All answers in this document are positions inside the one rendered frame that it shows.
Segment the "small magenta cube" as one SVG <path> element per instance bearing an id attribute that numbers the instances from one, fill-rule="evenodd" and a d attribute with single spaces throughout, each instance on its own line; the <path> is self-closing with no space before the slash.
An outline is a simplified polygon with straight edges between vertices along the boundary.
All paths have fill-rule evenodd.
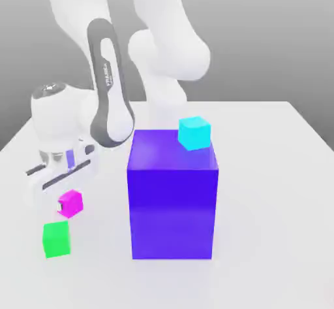
<path id="1" fill-rule="evenodd" d="M 57 212 L 68 219 L 84 209 L 82 194 L 74 189 L 62 194 L 57 202 Z"/>

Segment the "large blue box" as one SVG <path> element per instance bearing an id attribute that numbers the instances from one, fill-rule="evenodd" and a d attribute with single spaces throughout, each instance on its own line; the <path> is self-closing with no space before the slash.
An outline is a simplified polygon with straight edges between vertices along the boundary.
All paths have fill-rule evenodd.
<path id="1" fill-rule="evenodd" d="M 219 166 L 176 130 L 137 129 L 127 165 L 133 259 L 211 259 Z"/>

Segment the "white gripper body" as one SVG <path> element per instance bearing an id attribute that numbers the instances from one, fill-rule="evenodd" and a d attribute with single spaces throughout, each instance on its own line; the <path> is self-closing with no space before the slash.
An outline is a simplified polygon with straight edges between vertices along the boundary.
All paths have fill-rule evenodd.
<path id="1" fill-rule="evenodd" d="M 25 206 L 34 208 L 45 198 L 54 199 L 93 177 L 99 166 L 97 148 L 68 152 L 39 151 L 39 163 L 25 171 Z"/>

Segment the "small cyan cube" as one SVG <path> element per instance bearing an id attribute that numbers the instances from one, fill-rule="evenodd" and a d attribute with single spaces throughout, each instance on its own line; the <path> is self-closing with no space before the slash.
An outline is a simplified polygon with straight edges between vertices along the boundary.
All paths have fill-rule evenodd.
<path id="1" fill-rule="evenodd" d="M 211 124 L 201 116 L 179 120 L 178 141 L 188 151 L 211 145 Z"/>

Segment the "small green cube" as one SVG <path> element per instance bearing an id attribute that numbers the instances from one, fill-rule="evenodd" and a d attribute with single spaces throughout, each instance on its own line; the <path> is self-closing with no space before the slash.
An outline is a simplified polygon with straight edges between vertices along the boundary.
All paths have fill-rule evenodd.
<path id="1" fill-rule="evenodd" d="M 42 245 L 46 258 L 70 254 L 70 229 L 68 221 L 44 224 Z"/>

